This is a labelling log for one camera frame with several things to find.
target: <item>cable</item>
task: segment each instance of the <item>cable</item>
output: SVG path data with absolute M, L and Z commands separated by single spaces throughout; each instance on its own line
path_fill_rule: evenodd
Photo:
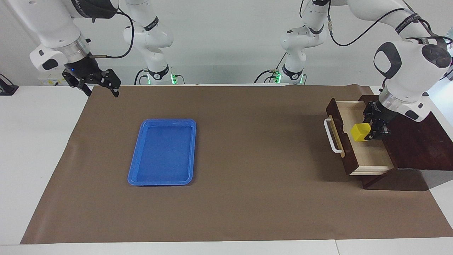
M 265 73 L 271 73 L 271 71 L 270 71 L 270 70 L 266 70 L 266 71 L 260 73 L 260 75 L 258 75 L 258 77 L 256 77 L 256 80 L 255 80 L 253 83 L 256 83 L 256 82 L 258 81 L 258 79 L 259 79 L 261 76 L 263 76 L 263 74 L 265 74 Z
M 429 22 L 428 22 L 428 21 L 426 21 L 426 20 L 424 20 L 424 19 L 419 19 L 419 20 L 420 20 L 420 22 L 423 22 L 423 23 L 425 23 L 425 25 L 427 25 L 427 26 L 428 26 L 428 29 L 429 29 L 430 31 L 432 31 L 432 30 L 431 30 L 431 25 L 429 24 Z
M 1 76 L 3 76 L 3 78 L 5 78 L 7 81 L 9 81 L 11 83 L 12 86 L 14 86 L 14 83 L 12 81 L 10 81 L 10 79 L 8 79 L 6 76 L 4 76 L 3 74 L 0 74 Z
M 332 20 L 330 18 L 330 6 L 332 5 L 332 2 L 330 1 L 329 2 L 329 8 L 327 10 L 327 19 L 328 19 L 328 26 L 329 26 L 329 32 L 330 32 L 330 37 L 332 38 L 332 41 L 338 45 L 338 46 L 342 46 L 342 47 L 346 47 L 346 46 L 349 46 L 355 42 L 357 42 L 362 36 L 364 36 L 368 31 L 370 31 L 371 28 L 373 28 L 379 21 L 381 21 L 383 18 L 387 17 L 388 15 L 396 12 L 396 11 L 399 11 L 399 10 L 405 10 L 404 8 L 398 8 L 398 9 L 394 9 L 394 10 L 391 10 L 389 12 L 387 12 L 386 14 L 384 14 L 383 16 L 381 16 L 380 18 L 378 18 L 368 29 L 366 29 L 361 35 L 359 35 L 359 37 L 355 38 L 352 42 L 348 43 L 348 44 L 340 44 L 338 43 L 334 38 L 333 38 L 333 32 L 332 32 Z
M 141 69 L 141 70 L 137 73 L 137 75 L 135 76 L 134 85 L 137 85 L 137 79 L 139 78 L 139 75 L 140 75 L 142 72 L 146 72 L 145 69 Z
M 143 77 L 147 78 L 148 76 L 147 76 L 147 75 L 142 75 L 142 76 L 140 76 L 139 85 L 141 85 L 141 79 L 142 79 Z
M 442 78 L 440 78 L 439 81 L 445 79 L 445 78 L 446 78 L 447 76 L 449 76 L 452 72 L 453 72 L 453 69 L 452 69 L 448 74 L 446 74 L 446 75 L 444 75 Z
M 269 79 L 269 82 L 268 82 L 268 83 L 270 83 L 270 82 L 272 81 L 272 78 L 275 78 L 275 76 L 269 76 L 269 77 L 267 77 L 267 78 L 264 80 L 263 83 L 266 83 L 267 79 Z
M 450 37 L 447 37 L 447 36 L 440 36 L 440 35 L 436 35 L 436 36 L 430 36 L 430 37 L 427 37 L 428 39 L 436 39 L 436 38 L 442 38 L 444 40 L 449 40 L 450 42 L 447 43 L 447 45 L 450 45 L 453 43 L 453 39 L 451 39 Z
M 423 40 L 421 38 L 417 38 L 417 37 L 408 37 L 406 39 L 414 39 L 414 40 L 417 40 L 419 42 L 419 44 L 423 44 Z
M 129 15 L 127 15 L 126 13 L 124 13 L 123 10 L 121 10 L 120 8 L 118 8 L 118 10 L 120 10 L 120 11 L 117 11 L 116 14 L 123 15 L 123 16 L 127 17 L 130 21 L 130 28 L 132 30 L 130 45 L 129 45 L 129 49 L 126 51 L 126 53 L 122 54 L 121 56 L 105 56 L 106 59 L 121 59 L 121 58 L 125 57 L 132 50 L 132 45 L 134 44 L 134 23 L 133 23 L 131 17 Z
M 283 61 L 284 57 L 286 56 L 286 54 L 288 54 L 288 53 L 285 52 L 285 53 L 283 54 L 282 59 L 280 59 L 280 62 L 279 62 L 279 64 L 277 65 L 277 67 L 276 67 L 275 69 L 277 69 L 277 70 L 279 69 L 279 66 L 280 66 L 280 64 L 282 63 L 282 61 Z
M 385 88 L 385 87 L 386 87 L 386 81 L 387 81 L 387 80 L 388 80 L 388 79 L 385 78 L 384 81 L 382 82 L 382 88 Z
M 304 0 L 302 0 L 302 3 L 300 3 L 300 9 L 299 9 L 299 17 L 302 18 L 302 6 L 304 5 Z
M 182 76 L 182 75 L 180 75 L 180 74 L 177 74 L 177 75 L 175 75 L 175 76 L 176 76 L 176 77 L 181 77 L 181 78 L 183 78 L 183 83 L 186 84 L 186 81 L 184 80 L 184 76 Z
M 412 9 L 412 7 L 405 0 L 402 0 L 402 1 L 407 6 L 407 8 L 409 8 L 409 10 L 411 10 L 412 12 L 415 12 L 414 9 Z

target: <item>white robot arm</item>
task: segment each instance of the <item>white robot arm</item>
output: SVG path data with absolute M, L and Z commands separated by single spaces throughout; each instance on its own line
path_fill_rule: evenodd
M 41 41 L 30 59 L 39 71 L 65 66 L 62 75 L 87 96 L 86 83 L 98 84 L 118 97 L 121 81 L 112 69 L 101 71 L 88 42 L 72 19 L 109 19 L 117 13 L 110 0 L 8 0 L 13 10 Z
M 134 48 L 143 55 L 151 84 L 174 83 L 172 67 L 167 64 L 159 48 L 170 47 L 173 34 L 154 13 L 150 0 L 126 0 L 134 20 Z M 124 30 L 124 39 L 130 44 L 131 27 Z
M 282 46 L 288 53 L 281 67 L 282 82 L 296 84 L 300 79 L 305 62 L 302 50 L 323 42 L 323 24 L 330 5 L 348 5 L 357 18 L 390 25 L 402 38 L 384 43 L 375 54 L 375 67 L 386 80 L 379 100 L 364 111 L 364 122 L 372 123 L 366 140 L 390 134 L 387 124 L 399 114 L 417 122 L 424 120 L 430 109 L 422 95 L 445 74 L 452 57 L 443 37 L 434 34 L 403 0 L 311 0 L 302 16 L 305 25 L 282 37 Z M 330 17 L 328 20 L 332 35 Z

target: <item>drawer handle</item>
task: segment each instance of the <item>drawer handle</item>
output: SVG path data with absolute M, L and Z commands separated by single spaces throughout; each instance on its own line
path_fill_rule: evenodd
M 326 128 L 326 134 L 327 134 L 327 137 L 329 138 L 330 147 L 332 148 L 332 151 L 334 153 L 342 154 L 343 151 L 335 148 L 335 144 L 333 143 L 333 138 L 332 138 L 332 135 L 330 134 L 330 130 L 329 130 L 329 124 L 327 123 L 327 122 L 331 122 L 331 121 L 332 121 L 331 118 L 326 118 L 324 120 L 324 127 Z

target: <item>plastic tray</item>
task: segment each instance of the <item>plastic tray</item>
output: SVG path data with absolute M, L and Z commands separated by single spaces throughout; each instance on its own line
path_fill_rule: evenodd
M 188 184 L 193 176 L 196 129 L 191 119 L 145 120 L 127 181 L 134 186 Z

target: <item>white wall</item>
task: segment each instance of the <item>white wall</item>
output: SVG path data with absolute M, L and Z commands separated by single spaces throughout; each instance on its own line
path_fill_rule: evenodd
M 37 72 L 28 59 L 36 46 L 0 1 L 0 72 L 19 85 L 35 85 Z M 127 8 L 124 1 L 121 7 Z M 445 34 L 453 25 L 451 0 L 408 0 L 428 20 L 434 31 Z M 281 33 L 301 25 L 300 0 L 154 0 L 161 22 L 175 35 L 173 46 L 164 49 L 167 60 L 184 75 L 187 83 L 251 83 L 266 69 L 274 68 L 284 51 Z M 334 35 L 349 42 L 371 22 L 358 20 L 345 6 L 332 8 Z M 122 31 L 125 17 L 110 20 L 76 19 L 94 54 L 122 54 L 127 45 Z M 335 46 L 330 38 L 316 48 L 307 49 L 307 84 L 380 85 L 381 75 L 373 66 L 376 49 L 388 40 L 399 39 L 389 26 L 378 24 L 370 33 L 349 47 Z M 124 59 L 100 59 L 101 68 L 113 68 L 123 81 L 131 84 L 135 73 L 145 67 L 140 54 L 133 50 Z
M 448 52 L 453 55 L 453 46 L 450 46 Z M 450 81 L 447 77 L 443 78 L 428 93 L 440 112 L 453 125 L 453 81 Z

